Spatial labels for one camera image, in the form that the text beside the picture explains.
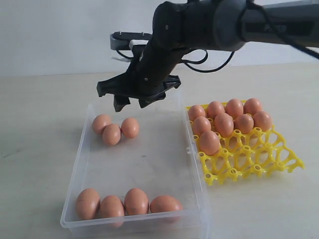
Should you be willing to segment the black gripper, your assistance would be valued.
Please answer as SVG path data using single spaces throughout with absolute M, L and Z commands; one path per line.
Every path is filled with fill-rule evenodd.
M 164 100 L 166 96 L 160 96 L 162 93 L 181 85 L 179 77 L 170 73 L 188 52 L 185 47 L 163 49 L 151 39 L 125 73 L 97 83 L 98 96 L 114 95 L 113 105 L 117 113 L 131 104 L 129 98 L 139 99 L 141 109 Z

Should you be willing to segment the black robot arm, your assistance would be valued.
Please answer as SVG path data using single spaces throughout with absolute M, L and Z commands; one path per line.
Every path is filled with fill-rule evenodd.
M 234 54 L 247 42 L 289 45 L 318 58 L 319 3 L 302 0 L 257 5 L 252 0 L 165 1 L 153 15 L 151 34 L 115 32 L 110 36 L 115 51 L 133 53 L 126 72 L 100 81 L 99 97 L 114 96 L 119 112 L 137 99 L 145 108 L 163 100 L 171 88 L 181 84 L 171 72 L 184 55 L 200 50 Z

